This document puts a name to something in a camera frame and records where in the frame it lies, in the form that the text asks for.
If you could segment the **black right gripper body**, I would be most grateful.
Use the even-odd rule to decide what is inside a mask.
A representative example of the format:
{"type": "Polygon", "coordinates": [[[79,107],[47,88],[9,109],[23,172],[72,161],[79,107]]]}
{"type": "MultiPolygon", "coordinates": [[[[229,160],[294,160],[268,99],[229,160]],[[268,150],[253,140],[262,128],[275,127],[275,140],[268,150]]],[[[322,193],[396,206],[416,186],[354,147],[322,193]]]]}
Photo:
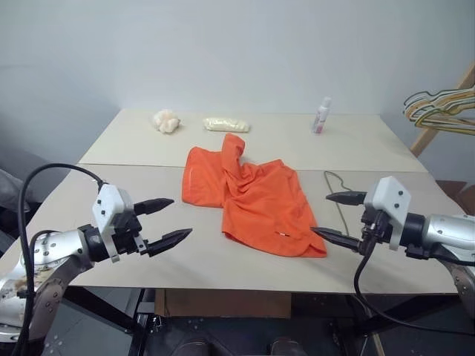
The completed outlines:
{"type": "Polygon", "coordinates": [[[361,230],[362,241],[358,248],[361,255],[372,254],[376,243],[390,242],[390,216],[386,212],[366,208],[361,221],[364,223],[361,230]]]}

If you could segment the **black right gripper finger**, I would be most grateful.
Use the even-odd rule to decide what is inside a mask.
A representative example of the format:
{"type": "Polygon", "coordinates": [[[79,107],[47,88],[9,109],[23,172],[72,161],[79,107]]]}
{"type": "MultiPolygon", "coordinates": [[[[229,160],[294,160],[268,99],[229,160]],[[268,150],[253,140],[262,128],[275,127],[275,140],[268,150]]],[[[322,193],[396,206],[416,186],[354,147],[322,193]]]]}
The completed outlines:
{"type": "Polygon", "coordinates": [[[327,242],[347,248],[355,253],[359,253],[361,241],[343,235],[340,231],[331,228],[311,227],[311,231],[325,239],[327,242]]]}
{"type": "Polygon", "coordinates": [[[342,191],[326,195],[326,199],[342,205],[363,205],[367,193],[364,191],[342,191]]]}

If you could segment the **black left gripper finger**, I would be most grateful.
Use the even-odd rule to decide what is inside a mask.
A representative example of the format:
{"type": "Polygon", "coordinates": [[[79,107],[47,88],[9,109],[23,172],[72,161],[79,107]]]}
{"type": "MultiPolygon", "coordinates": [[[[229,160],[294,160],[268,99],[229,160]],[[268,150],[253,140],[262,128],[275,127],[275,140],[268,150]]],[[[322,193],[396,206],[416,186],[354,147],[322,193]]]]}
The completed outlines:
{"type": "Polygon", "coordinates": [[[168,198],[145,200],[134,204],[134,213],[136,216],[154,214],[173,203],[174,200],[168,198]]]}
{"type": "Polygon", "coordinates": [[[181,243],[185,238],[187,238],[188,235],[190,235],[190,233],[192,233],[192,231],[192,228],[185,228],[167,233],[163,235],[160,240],[153,243],[148,243],[146,254],[149,257],[153,257],[168,251],[181,243]]]}

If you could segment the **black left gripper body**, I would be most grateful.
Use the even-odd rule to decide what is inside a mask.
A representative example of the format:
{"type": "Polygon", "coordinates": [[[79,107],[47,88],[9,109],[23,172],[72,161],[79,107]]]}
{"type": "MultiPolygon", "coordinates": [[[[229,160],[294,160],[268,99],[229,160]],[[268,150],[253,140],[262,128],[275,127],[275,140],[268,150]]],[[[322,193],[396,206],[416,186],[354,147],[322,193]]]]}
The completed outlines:
{"type": "Polygon", "coordinates": [[[117,253],[146,253],[148,243],[141,236],[142,225],[133,211],[115,214],[113,217],[113,242],[117,253]]]}

